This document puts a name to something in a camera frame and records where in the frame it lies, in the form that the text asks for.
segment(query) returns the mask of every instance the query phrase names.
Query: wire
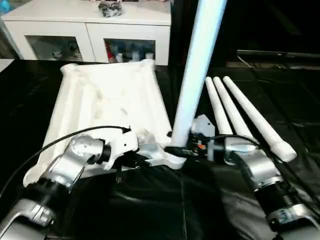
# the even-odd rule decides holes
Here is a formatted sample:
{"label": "wire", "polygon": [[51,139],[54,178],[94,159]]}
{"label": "wire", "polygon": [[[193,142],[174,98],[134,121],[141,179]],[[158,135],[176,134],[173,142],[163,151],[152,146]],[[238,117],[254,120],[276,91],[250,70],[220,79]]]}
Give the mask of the wire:
{"label": "wire", "polygon": [[253,140],[252,138],[247,136],[236,135],[236,134],[222,134],[218,136],[212,136],[212,137],[208,137],[207,140],[217,140],[217,139],[226,139],[226,138],[244,139],[261,148],[261,144]]}
{"label": "wire", "polygon": [[14,172],[13,174],[9,177],[9,179],[6,181],[6,183],[4,184],[1,192],[0,192],[0,199],[2,198],[4,192],[6,191],[6,189],[8,188],[9,184],[11,183],[11,181],[14,179],[14,177],[17,175],[17,173],[25,166],[27,165],[31,160],[33,160],[34,158],[36,158],[38,155],[40,155],[42,152],[44,152],[45,150],[47,150],[48,148],[50,148],[51,146],[65,140],[68,139],[70,137],[73,137],[75,135],[78,134],[82,134],[88,131],[92,131],[92,130],[96,130],[96,129],[120,129],[123,132],[128,132],[130,131],[130,128],[126,128],[126,127],[121,127],[121,126],[112,126],[112,125],[103,125],[103,126],[93,126],[93,127],[88,127],[79,131],[75,131],[73,133],[70,133],[68,135],[62,136],[52,142],[50,142],[49,144],[45,145],[43,148],[41,148],[39,151],[37,151],[36,153],[34,153],[31,157],[29,157],[25,162],[23,162]]}
{"label": "wire", "polygon": [[249,68],[253,68],[249,63],[247,63],[245,60],[243,60],[239,55],[236,56],[244,65],[247,65]]}

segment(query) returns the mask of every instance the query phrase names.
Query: black tablecloth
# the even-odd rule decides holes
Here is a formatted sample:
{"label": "black tablecloth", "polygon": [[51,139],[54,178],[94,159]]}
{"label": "black tablecloth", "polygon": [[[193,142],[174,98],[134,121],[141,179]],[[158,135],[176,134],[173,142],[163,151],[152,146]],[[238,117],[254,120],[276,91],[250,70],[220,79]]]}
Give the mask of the black tablecloth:
{"label": "black tablecloth", "polygon": [[[41,148],[62,80],[60,67],[65,64],[16,60],[0,73],[3,129],[0,187],[17,166]],[[179,68],[170,72],[166,67],[156,69],[171,124],[182,75],[183,69]],[[229,75],[236,81],[297,151],[298,159],[290,165],[320,193],[317,178],[320,72],[258,70],[254,76],[245,68],[214,68],[209,75]],[[199,114],[206,114],[215,122],[205,89]],[[249,127],[263,142],[252,124]],[[24,171],[0,199],[1,218],[21,194],[23,175]],[[273,236],[237,169],[225,165],[209,169],[195,162],[188,162],[178,171],[164,166],[128,171],[122,184],[115,184],[114,174],[81,180],[71,193],[68,211],[54,228],[65,236],[91,240],[212,240],[240,239],[240,236],[271,239]]]}

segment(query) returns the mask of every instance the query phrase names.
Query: white foam tray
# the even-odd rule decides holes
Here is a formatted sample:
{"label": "white foam tray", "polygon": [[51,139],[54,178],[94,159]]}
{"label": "white foam tray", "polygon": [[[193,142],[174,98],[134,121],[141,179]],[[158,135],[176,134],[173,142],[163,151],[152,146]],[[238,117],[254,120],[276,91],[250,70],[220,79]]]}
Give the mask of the white foam tray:
{"label": "white foam tray", "polygon": [[[171,139],[167,133],[172,128],[154,69],[153,60],[63,66],[63,80],[43,145],[100,125],[130,126],[139,138],[150,133],[160,145],[168,145]],[[108,142],[121,134],[121,130],[97,129],[87,134]],[[23,185],[37,181],[69,141],[66,139],[43,152],[37,164],[25,174]],[[82,177],[92,176],[97,169],[101,166],[88,165]]]}

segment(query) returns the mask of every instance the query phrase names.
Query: black table surface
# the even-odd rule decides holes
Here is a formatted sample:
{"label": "black table surface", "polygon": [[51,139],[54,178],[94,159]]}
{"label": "black table surface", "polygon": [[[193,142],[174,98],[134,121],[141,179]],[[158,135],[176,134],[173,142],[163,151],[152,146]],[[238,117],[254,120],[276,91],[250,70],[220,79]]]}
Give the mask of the black table surface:
{"label": "black table surface", "polygon": [[[12,172],[41,148],[60,88],[66,62],[15,60],[0,73],[0,187]],[[320,193],[320,71],[213,68],[209,76],[230,76],[278,133],[298,153],[290,165]],[[173,124],[182,68],[156,68],[158,84]],[[240,110],[246,121],[248,118]],[[215,123],[206,89],[197,115]],[[263,139],[249,123],[254,136]],[[22,192],[18,174],[1,201],[0,217]],[[220,176],[188,162],[181,170],[164,166],[128,171],[121,184],[108,174],[81,180],[71,193],[68,210],[55,230],[76,239],[240,239],[225,214],[220,183],[250,195],[230,175]]]}

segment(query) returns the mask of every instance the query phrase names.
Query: object on cabinet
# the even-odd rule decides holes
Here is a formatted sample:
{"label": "object on cabinet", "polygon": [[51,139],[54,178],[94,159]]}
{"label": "object on cabinet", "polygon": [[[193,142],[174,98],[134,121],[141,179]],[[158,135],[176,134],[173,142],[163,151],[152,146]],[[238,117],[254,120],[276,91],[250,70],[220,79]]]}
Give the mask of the object on cabinet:
{"label": "object on cabinet", "polygon": [[139,51],[133,51],[132,52],[132,61],[138,62],[140,61],[140,53]]}
{"label": "object on cabinet", "polygon": [[154,59],[154,53],[153,52],[147,52],[145,54],[145,59]]}
{"label": "object on cabinet", "polygon": [[123,62],[124,62],[122,53],[118,53],[118,54],[115,56],[115,58],[116,58],[116,61],[117,61],[118,63],[123,63]]}
{"label": "object on cabinet", "polygon": [[98,6],[104,18],[116,17],[122,14],[122,7],[120,2],[106,2],[102,1]]}

